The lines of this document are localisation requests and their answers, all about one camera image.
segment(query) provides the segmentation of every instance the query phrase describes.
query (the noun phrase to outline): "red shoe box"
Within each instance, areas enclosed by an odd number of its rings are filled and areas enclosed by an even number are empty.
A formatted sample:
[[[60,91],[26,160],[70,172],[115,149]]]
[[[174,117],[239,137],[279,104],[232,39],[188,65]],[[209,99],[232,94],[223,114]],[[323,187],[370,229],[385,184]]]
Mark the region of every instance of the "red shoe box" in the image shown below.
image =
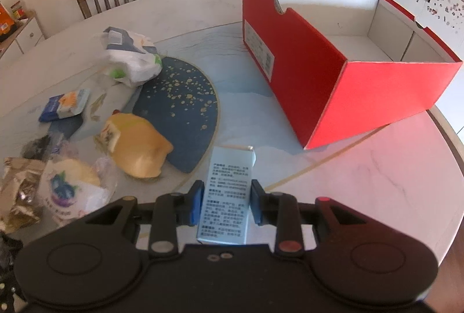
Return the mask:
[[[243,30],[305,149],[430,109],[462,63],[390,0],[243,0]]]

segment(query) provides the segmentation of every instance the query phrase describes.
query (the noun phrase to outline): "pink table area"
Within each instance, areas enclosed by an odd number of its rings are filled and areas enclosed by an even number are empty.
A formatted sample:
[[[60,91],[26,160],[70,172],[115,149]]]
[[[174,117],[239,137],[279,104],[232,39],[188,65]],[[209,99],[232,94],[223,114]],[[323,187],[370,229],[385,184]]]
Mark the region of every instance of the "pink table area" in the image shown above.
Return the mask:
[[[253,178],[267,191],[301,202],[329,196],[428,245],[442,261],[464,213],[464,150],[437,108],[374,131],[304,151],[242,38],[241,0],[139,0],[82,21],[25,54],[0,74],[0,156],[43,133],[36,109],[50,93],[76,88],[98,70],[97,35],[117,26],[147,35],[163,55],[186,60],[213,82],[220,103],[215,145],[252,145]],[[91,151],[91,138],[77,138]],[[159,180],[118,174],[113,200],[134,195],[149,202],[185,192],[206,180],[209,155],[190,174],[166,163]],[[274,242],[275,228],[250,219],[247,243]],[[49,218],[17,233],[30,241],[53,230]],[[195,242],[196,228],[178,229],[180,244]],[[306,248],[314,247],[310,227]],[[138,246],[147,241],[143,228]]]

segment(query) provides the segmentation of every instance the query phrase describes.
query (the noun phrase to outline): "brown foil packet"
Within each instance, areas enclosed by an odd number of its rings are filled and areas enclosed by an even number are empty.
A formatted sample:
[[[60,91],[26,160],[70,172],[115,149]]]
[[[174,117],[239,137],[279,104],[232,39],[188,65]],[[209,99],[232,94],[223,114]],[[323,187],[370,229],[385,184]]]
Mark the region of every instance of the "brown foil packet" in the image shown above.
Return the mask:
[[[45,163],[25,158],[5,158],[4,163],[0,219],[5,233],[11,233],[40,220],[40,208],[34,201]]]

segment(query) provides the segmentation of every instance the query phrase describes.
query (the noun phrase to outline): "screw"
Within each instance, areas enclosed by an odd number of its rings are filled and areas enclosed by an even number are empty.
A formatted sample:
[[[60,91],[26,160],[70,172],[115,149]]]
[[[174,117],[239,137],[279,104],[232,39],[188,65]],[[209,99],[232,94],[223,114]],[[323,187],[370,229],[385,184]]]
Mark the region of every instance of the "screw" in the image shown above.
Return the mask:
[[[217,262],[220,260],[220,257],[219,255],[216,255],[216,254],[210,254],[208,255],[208,257],[206,257],[207,260],[211,261],[211,262]]]
[[[151,244],[151,249],[156,253],[169,253],[174,249],[174,244],[169,241],[156,241]]]
[[[303,248],[300,243],[296,241],[287,240],[279,243],[279,250],[285,253],[296,253]]]
[[[222,259],[231,259],[233,257],[232,253],[221,253]]]

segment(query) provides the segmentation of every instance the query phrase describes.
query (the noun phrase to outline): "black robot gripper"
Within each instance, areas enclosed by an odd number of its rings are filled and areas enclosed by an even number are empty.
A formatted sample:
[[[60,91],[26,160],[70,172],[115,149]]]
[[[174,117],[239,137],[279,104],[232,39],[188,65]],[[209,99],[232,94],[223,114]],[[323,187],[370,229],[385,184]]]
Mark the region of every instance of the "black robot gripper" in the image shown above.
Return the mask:
[[[180,253],[176,228],[198,224],[203,192],[196,181],[154,203],[127,196],[24,247],[14,264],[24,312],[433,312],[422,300],[438,264],[426,245],[329,198],[266,194],[256,180],[251,211],[276,226],[274,252],[187,244]],[[148,250],[135,248],[141,224],[151,224]]]

